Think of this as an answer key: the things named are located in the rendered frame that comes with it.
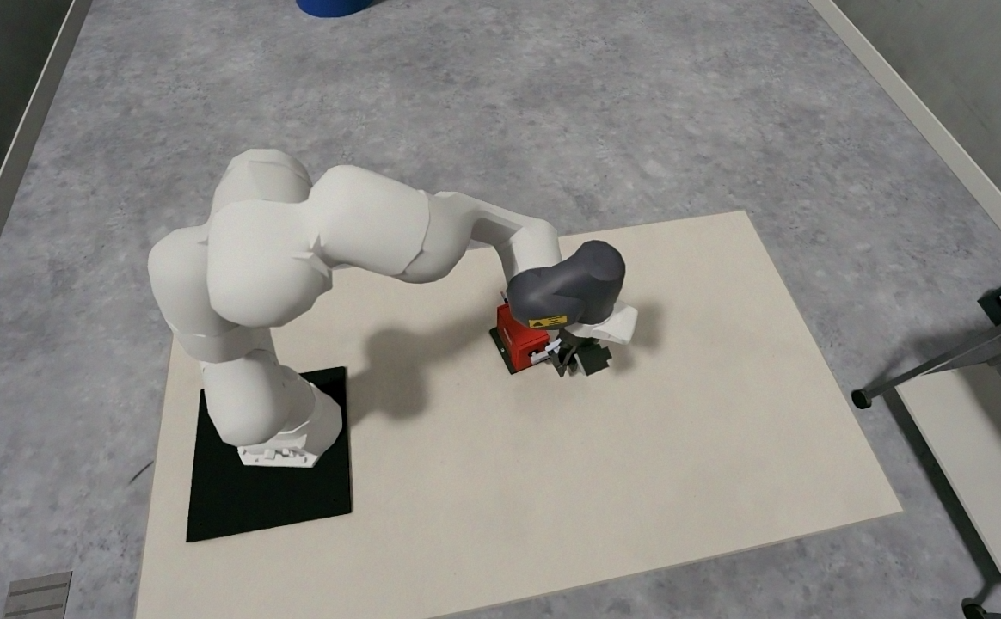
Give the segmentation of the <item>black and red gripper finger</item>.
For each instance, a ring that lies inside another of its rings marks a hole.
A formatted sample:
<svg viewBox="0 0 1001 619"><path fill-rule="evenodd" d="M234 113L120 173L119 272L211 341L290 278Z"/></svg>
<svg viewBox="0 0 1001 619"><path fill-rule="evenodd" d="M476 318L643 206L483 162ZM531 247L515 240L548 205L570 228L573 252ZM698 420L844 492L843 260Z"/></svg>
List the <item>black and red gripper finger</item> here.
<svg viewBox="0 0 1001 619"><path fill-rule="evenodd" d="M545 348L545 351L548 353L548 355L550 355L549 356L550 361L552 362L553 367L555 367L558 370L558 375L560 377L564 377L564 375L566 375L568 361L570 360L570 356L572 355L572 352L574 352L576 347L570 346L570 349L560 347L560 349L558 350L559 342L561 342L560 338L555 342L544 342L543 347Z"/></svg>
<svg viewBox="0 0 1001 619"><path fill-rule="evenodd" d="M594 342L594 344L596 345L596 344L598 344L598 342L599 342L599 340L596 340ZM576 360L576 357L574 356L574 355L576 355L577 352L578 352L578 349L575 349L574 352L572 353L572 355L570 356L570 365L568 367L570 367L570 370L572 372L575 372L575 370L578 369L578 360Z"/></svg>

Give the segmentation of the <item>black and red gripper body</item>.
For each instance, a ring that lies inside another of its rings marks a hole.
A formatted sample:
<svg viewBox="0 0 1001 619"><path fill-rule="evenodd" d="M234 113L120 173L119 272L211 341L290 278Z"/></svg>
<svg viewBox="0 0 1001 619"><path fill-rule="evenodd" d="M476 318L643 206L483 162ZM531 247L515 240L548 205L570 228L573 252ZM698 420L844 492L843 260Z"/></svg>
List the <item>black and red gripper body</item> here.
<svg viewBox="0 0 1001 619"><path fill-rule="evenodd" d="M593 344L593 342L598 339L593 337L586 338L586 337L575 336L575 334L571 334L570 332L568 332L566 328L559 329L559 334L558 336L556 336L556 340L559 340L559 338L561 342L559 342L558 346L566 349L570 349L570 346L587 347Z"/></svg>

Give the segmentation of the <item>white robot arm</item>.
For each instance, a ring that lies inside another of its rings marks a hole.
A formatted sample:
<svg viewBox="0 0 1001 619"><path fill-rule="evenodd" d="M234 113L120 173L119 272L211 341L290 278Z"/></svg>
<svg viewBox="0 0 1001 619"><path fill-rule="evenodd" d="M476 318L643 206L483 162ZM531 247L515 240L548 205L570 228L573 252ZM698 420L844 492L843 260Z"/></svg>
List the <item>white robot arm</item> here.
<svg viewBox="0 0 1001 619"><path fill-rule="evenodd" d="M415 191L353 165L313 187L297 158L250 149L230 160L210 207L208 223L155 244L148 275L243 465L313 468L338 438L340 405L279 364L270 328L333 289L339 264L425 285L448 277L473 239L498 252L511 315L525 328L626 345L636 327L637 310L618 299L626 264L611 244L583 242L562 261L549 222L465 193Z"/></svg>

